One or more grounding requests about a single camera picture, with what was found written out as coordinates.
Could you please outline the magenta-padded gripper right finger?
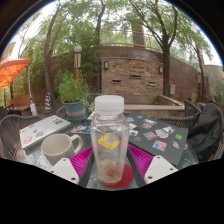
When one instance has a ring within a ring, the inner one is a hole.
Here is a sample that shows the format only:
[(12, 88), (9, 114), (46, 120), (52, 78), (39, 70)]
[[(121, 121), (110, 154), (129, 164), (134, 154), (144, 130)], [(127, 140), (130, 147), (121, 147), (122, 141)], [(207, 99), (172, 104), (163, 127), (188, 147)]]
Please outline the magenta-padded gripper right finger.
[(127, 157), (138, 187), (143, 187), (177, 172), (177, 169), (162, 156), (151, 156), (133, 146), (128, 147)]

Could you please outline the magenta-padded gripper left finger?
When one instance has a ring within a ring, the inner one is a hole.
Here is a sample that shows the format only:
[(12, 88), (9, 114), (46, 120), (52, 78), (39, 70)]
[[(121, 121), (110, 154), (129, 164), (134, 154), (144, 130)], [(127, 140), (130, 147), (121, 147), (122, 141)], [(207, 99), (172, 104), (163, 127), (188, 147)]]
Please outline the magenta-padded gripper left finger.
[(81, 187), (86, 187), (94, 163), (94, 154), (91, 147), (79, 152), (72, 158), (60, 159), (50, 170), (57, 175)]

